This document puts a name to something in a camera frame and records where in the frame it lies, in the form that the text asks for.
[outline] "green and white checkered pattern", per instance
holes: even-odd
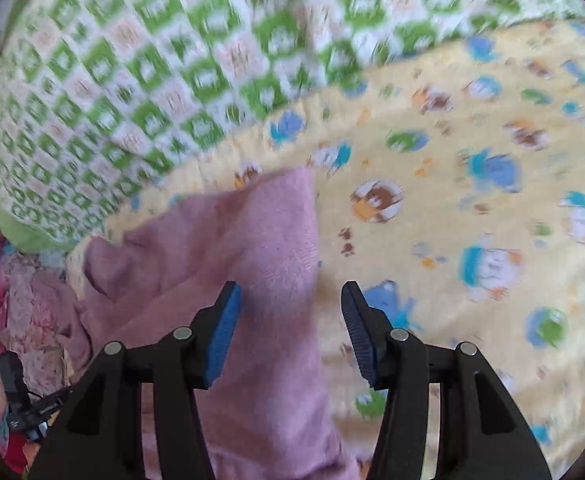
[[[32,0],[0,60],[0,208],[79,240],[313,88],[579,0]]]

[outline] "black device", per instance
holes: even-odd
[[[227,282],[214,306],[158,343],[126,349],[109,342],[59,404],[57,394],[24,402],[23,374],[10,358],[2,371],[9,420],[18,422],[10,428],[42,442],[29,479],[143,480],[141,384],[153,383],[162,477],[214,480],[193,389],[206,390],[220,375],[239,309],[239,286]],[[429,383],[441,385],[436,479],[551,478],[530,428],[475,345],[430,346],[393,328],[355,282],[343,286],[341,309],[362,376],[388,389],[368,480],[421,478]],[[35,410],[39,403],[63,406],[45,438],[33,430],[52,409]]]

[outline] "mauve fabric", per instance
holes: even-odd
[[[313,175],[300,168],[183,200],[120,247],[94,238],[84,301],[44,272],[32,286],[82,371],[110,340],[133,348],[187,325],[236,281],[242,312],[223,372],[197,392],[218,478],[354,480],[356,461],[330,418],[311,312],[318,263]],[[156,458],[146,456],[149,476]]]

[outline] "bed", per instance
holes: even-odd
[[[188,194],[310,165],[317,323],[349,446],[370,456],[385,402],[359,376],[340,315],[339,289],[355,279],[371,306],[423,341],[476,343],[558,478],[585,447],[585,19],[562,19],[570,13],[499,30],[483,23],[437,36],[441,44],[423,53],[417,34],[407,59],[381,49],[393,62],[301,92],[214,146],[177,150],[170,171],[146,166],[147,183],[92,226],[64,239],[57,227],[52,243],[35,245],[41,231],[4,232],[25,249],[74,247],[68,280],[81,296],[91,236],[117,241]],[[434,471],[437,394],[434,386],[425,477]]]

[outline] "metal pin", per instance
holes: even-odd
[[[394,328],[390,331],[390,337],[395,341],[405,341],[410,337],[410,334],[408,330],[404,330],[403,328]]]
[[[122,344],[118,341],[111,341],[106,346],[104,346],[104,352],[108,355],[115,355],[122,351]]]
[[[188,326],[180,326],[179,328],[175,328],[173,332],[173,337],[175,339],[179,339],[179,341],[183,341],[184,339],[188,339],[192,335],[192,330]]]
[[[461,351],[464,352],[466,355],[474,355],[477,353],[477,347],[470,343],[469,341],[464,341],[461,343]]]

